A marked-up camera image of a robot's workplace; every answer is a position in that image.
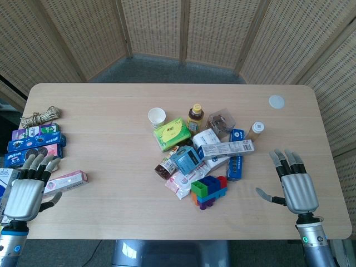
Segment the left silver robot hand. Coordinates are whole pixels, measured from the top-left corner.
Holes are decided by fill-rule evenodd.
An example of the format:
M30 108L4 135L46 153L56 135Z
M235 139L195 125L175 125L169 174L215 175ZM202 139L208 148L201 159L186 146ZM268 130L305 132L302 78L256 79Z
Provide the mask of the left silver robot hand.
M43 202L45 187L53 170L60 163L60 158L53 155L31 155L21 167L19 178L13 184L4 215L10 221L33 220L38 213L55 206L62 193L58 192L48 202Z

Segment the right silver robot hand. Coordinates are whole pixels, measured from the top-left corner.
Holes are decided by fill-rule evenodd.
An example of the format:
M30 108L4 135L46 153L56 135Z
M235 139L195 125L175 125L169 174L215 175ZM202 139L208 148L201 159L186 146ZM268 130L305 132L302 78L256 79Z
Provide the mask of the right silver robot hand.
M284 152L275 149L269 152L269 156L275 165L284 196L271 196L257 187L255 191L258 195L268 202L287 206L293 214L313 213L319 202L301 157L288 149Z

